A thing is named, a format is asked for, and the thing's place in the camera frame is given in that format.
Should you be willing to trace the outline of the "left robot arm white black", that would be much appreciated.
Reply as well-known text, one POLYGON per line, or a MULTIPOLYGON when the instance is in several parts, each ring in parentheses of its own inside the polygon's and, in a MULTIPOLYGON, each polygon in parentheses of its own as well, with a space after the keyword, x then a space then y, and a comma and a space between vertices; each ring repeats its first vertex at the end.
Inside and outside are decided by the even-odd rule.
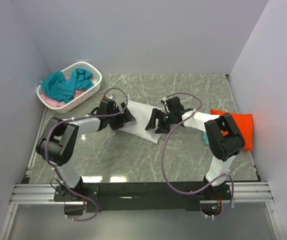
POLYGON ((66 188, 66 196, 72 201, 78 201, 84 194, 84 182, 71 160, 77 138, 106 127, 119 130, 135 121, 136 118, 125 102, 117 106, 113 99, 102 98, 99 106, 85 116, 76 119, 51 118, 35 150, 53 168, 60 184, 66 188))

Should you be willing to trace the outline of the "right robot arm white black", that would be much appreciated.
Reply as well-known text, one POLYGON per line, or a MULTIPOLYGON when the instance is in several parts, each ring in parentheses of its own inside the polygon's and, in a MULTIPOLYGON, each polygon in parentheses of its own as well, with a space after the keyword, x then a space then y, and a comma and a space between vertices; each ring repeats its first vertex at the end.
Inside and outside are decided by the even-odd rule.
POLYGON ((145 127, 146 131, 156 134, 170 134, 175 130, 171 128, 183 126, 193 128, 207 135, 212 153, 210 168, 204 177, 205 185, 195 193, 203 191, 203 195, 210 200, 220 193, 220 186, 229 176, 232 162, 246 142, 231 114, 211 115, 199 112, 197 109, 184 108, 180 98, 164 98, 162 109, 153 108, 150 119, 145 127))

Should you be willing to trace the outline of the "white t shirt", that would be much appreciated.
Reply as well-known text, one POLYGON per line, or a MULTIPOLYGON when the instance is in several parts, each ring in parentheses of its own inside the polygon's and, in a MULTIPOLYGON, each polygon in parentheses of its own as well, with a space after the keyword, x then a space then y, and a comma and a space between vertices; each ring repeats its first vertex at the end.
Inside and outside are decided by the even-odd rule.
POLYGON ((157 144, 160 134, 154 131, 146 131, 145 128, 149 123, 154 106, 129 100, 127 105, 128 110, 134 116, 134 122, 127 122, 119 131, 137 136, 151 143, 157 144))

